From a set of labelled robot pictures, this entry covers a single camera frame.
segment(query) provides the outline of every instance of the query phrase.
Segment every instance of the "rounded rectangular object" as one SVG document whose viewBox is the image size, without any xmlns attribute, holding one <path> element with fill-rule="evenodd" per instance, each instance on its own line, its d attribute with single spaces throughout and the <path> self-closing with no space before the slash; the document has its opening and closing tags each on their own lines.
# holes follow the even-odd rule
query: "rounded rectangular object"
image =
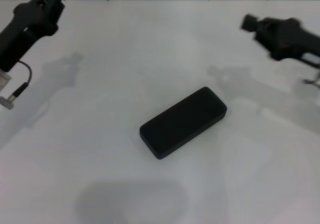
<svg viewBox="0 0 320 224">
<path fill-rule="evenodd" d="M 140 127 L 140 136 L 163 159 L 220 121 L 226 105 L 208 87 L 201 88 Z"/>
</svg>

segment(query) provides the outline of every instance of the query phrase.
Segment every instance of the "white table surface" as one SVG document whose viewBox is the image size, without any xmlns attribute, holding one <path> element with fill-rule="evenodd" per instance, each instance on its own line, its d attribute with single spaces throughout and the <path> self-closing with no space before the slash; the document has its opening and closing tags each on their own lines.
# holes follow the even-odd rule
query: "white table surface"
<svg viewBox="0 0 320 224">
<path fill-rule="evenodd" d="M 0 1 L 0 29 L 19 1 Z M 0 111 L 0 223 L 318 224 L 315 71 L 275 62 L 242 17 L 298 17 L 317 1 L 68 1 L 60 30 L 23 60 L 34 72 Z M 28 73 L 16 65 L 8 96 Z M 208 86 L 225 119 L 163 160 L 139 136 Z"/>
</svg>

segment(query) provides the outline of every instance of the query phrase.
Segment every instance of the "black cable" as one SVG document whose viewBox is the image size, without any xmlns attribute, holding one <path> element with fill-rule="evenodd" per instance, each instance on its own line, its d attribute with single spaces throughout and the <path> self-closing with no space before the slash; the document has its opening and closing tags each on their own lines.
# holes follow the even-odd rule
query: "black cable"
<svg viewBox="0 0 320 224">
<path fill-rule="evenodd" d="M 27 81 L 26 83 L 27 83 L 27 84 L 30 84 L 31 79 L 32 79 L 32 69 L 31 69 L 31 67 L 30 67 L 29 65 L 27 65 L 25 62 L 21 61 L 21 60 L 19 60 L 18 63 L 21 63 L 21 64 L 23 64 L 25 67 L 28 68 L 28 70 L 29 70 L 29 79 L 28 79 L 28 81 Z"/>
<path fill-rule="evenodd" d="M 29 86 L 29 84 L 30 84 L 30 82 L 31 82 L 31 79 L 32 79 L 32 69 L 31 69 L 31 67 L 30 67 L 29 65 L 27 65 L 25 62 L 21 61 L 21 60 L 19 60 L 18 63 L 21 63 L 21 64 L 23 64 L 25 67 L 28 68 L 28 70 L 29 70 L 29 78 L 28 78 L 28 81 L 27 81 L 26 83 L 23 83 L 15 92 L 13 92 L 13 94 L 12 94 L 11 96 L 13 96 L 14 99 L 15 99 L 15 98 L 18 98 L 18 97 L 20 96 L 20 94 L 22 94 L 22 92 L 23 92 L 26 88 L 28 88 L 28 86 Z"/>
</svg>

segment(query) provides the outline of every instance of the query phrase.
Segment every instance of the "metal connector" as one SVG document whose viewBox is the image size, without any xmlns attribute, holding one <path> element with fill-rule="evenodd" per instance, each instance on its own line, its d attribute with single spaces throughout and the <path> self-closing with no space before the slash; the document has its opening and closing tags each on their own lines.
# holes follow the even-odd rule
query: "metal connector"
<svg viewBox="0 0 320 224">
<path fill-rule="evenodd" d="M 11 109 L 13 109 L 14 108 L 14 104 L 13 104 L 13 101 L 16 99 L 16 97 L 14 97 L 14 96 L 10 96 L 8 99 L 6 99 L 6 98 L 4 98 L 4 97 L 0 97 L 0 104 L 3 106 L 3 107 L 5 107 L 5 108 L 7 108 L 7 109 L 9 109 L 9 110 L 11 110 Z"/>
<path fill-rule="evenodd" d="M 9 83 L 11 77 L 0 69 L 0 91 Z"/>
</svg>

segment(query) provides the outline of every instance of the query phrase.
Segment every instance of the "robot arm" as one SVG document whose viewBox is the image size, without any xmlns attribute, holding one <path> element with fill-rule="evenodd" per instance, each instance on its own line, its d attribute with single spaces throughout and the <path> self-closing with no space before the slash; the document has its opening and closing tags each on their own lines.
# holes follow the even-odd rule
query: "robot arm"
<svg viewBox="0 0 320 224">
<path fill-rule="evenodd" d="M 255 32 L 255 40 L 264 46 L 271 58 L 282 60 L 285 58 L 297 59 L 312 68 L 320 69 L 320 37 L 304 30 L 301 23 L 295 18 L 286 20 L 275 18 L 258 18 L 246 15 L 241 28 L 248 32 Z M 316 80 L 305 80 L 320 88 Z"/>
<path fill-rule="evenodd" d="M 12 21 L 0 33 L 0 91 L 10 80 L 6 73 L 17 62 L 21 62 L 20 59 L 34 43 L 56 33 L 57 22 L 64 8 L 62 0 L 31 0 L 13 10 Z M 28 83 L 24 83 L 8 100 L 0 98 L 0 104 L 12 109 L 12 102 L 27 86 Z"/>
</svg>

